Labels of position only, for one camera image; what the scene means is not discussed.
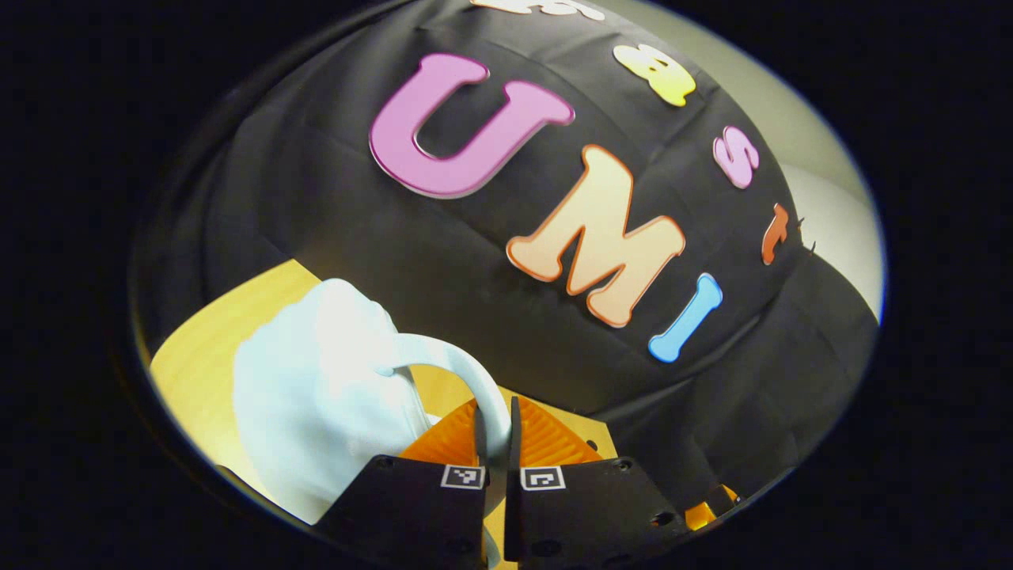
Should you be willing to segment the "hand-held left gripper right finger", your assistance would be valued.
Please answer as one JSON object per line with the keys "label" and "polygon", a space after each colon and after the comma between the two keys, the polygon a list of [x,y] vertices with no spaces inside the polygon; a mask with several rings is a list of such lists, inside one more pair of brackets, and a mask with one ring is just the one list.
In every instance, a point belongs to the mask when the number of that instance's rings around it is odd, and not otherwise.
{"label": "hand-held left gripper right finger", "polygon": [[632,458],[527,466],[534,441],[511,398],[503,558],[518,569],[625,569],[661,556],[689,534],[678,509]]}

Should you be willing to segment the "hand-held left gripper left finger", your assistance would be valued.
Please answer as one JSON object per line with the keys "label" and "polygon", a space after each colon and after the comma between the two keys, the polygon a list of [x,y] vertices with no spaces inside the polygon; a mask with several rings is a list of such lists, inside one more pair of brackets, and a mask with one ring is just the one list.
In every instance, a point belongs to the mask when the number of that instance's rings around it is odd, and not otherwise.
{"label": "hand-held left gripper left finger", "polygon": [[382,569],[488,569],[484,444],[467,401],[401,454],[370,458],[314,533]]}

